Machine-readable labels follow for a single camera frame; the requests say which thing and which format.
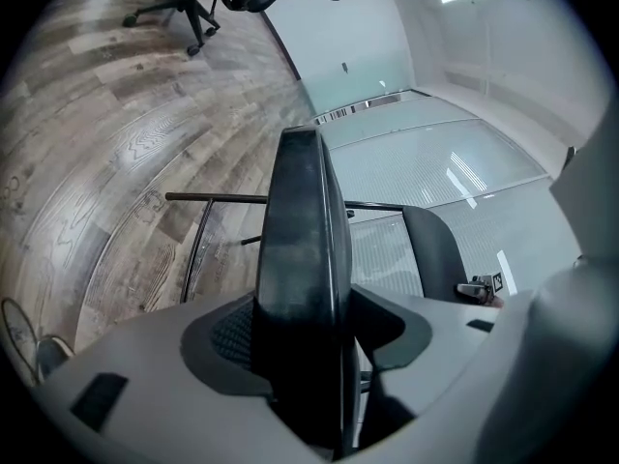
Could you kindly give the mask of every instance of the chair base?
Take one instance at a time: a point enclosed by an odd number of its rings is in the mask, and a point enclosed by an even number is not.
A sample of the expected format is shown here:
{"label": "chair base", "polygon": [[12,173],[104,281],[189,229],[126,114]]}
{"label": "chair base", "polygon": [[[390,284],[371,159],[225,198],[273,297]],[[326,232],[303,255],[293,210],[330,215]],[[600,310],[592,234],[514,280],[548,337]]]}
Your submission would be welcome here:
{"label": "chair base", "polygon": [[[197,54],[200,48],[204,46],[204,36],[214,36],[218,29],[220,29],[219,23],[215,20],[215,5],[217,0],[213,0],[213,6],[211,12],[208,12],[197,0],[165,0],[159,4],[151,7],[144,7],[138,9],[134,14],[127,14],[123,20],[123,26],[134,27],[137,23],[137,19],[142,14],[148,14],[150,12],[162,11],[165,9],[176,9],[179,12],[184,12],[192,25],[193,33],[197,40],[197,44],[192,44],[187,48],[187,53],[190,56]],[[206,30],[206,33],[202,32],[202,23],[200,18],[206,20],[212,27]]]}

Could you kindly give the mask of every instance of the chair wheel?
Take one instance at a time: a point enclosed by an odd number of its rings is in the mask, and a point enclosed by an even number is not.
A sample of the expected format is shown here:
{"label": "chair wheel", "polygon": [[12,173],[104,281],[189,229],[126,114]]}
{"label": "chair wheel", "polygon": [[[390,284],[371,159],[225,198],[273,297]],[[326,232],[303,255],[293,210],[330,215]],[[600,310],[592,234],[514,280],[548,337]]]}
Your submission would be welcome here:
{"label": "chair wheel", "polygon": [[187,54],[190,57],[193,57],[193,55],[197,55],[199,51],[200,51],[200,47],[197,44],[192,44],[191,46],[187,47]]}
{"label": "chair wheel", "polygon": [[123,19],[123,26],[125,27],[134,27],[137,23],[137,15],[135,14],[127,14]]}

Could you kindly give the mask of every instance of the black pad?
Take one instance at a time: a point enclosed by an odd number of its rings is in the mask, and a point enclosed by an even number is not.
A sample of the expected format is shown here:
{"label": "black pad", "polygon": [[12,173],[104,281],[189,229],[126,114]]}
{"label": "black pad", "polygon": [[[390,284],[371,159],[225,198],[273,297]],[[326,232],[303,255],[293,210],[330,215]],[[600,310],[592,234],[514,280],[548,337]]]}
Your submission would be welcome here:
{"label": "black pad", "polygon": [[181,337],[181,356],[202,383],[225,395],[264,396],[271,384],[251,366],[253,293],[193,320]]}
{"label": "black pad", "polygon": [[71,412],[86,426],[101,431],[128,381],[116,373],[99,373],[79,396]]}
{"label": "black pad", "polygon": [[423,208],[406,206],[403,216],[424,296],[462,303],[456,293],[456,285],[468,280],[452,231],[440,217]]}
{"label": "black pad", "polygon": [[351,449],[359,394],[351,263],[329,152],[317,130],[285,130],[262,230],[252,370],[271,382],[288,426],[335,456]]}

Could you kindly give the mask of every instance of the floor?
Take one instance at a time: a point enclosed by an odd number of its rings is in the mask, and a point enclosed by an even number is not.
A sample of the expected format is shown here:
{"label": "floor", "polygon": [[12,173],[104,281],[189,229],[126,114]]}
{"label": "floor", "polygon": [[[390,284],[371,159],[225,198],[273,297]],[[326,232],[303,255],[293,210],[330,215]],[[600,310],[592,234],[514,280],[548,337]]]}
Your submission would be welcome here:
{"label": "floor", "polygon": [[[282,129],[310,108],[261,17],[218,7],[192,58],[158,0],[57,0],[22,50],[0,110],[0,293],[38,335],[83,349],[178,302],[203,208],[167,191],[265,194]],[[263,209],[216,205],[195,299],[252,287]]]}

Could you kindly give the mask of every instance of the white wall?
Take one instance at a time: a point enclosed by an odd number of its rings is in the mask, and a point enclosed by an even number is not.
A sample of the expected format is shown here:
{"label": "white wall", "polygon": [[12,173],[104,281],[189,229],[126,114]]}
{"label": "white wall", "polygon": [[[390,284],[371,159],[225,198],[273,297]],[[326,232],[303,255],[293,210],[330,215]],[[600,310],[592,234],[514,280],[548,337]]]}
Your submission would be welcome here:
{"label": "white wall", "polygon": [[436,12],[427,0],[395,0],[418,86],[444,82],[444,45]]}
{"label": "white wall", "polygon": [[[426,7],[438,22],[448,81],[515,108],[566,146],[582,146],[614,84],[563,0],[433,2]],[[407,18],[414,17],[403,15],[405,26]]]}
{"label": "white wall", "polygon": [[267,15],[317,113],[415,85],[394,0],[279,0]]}

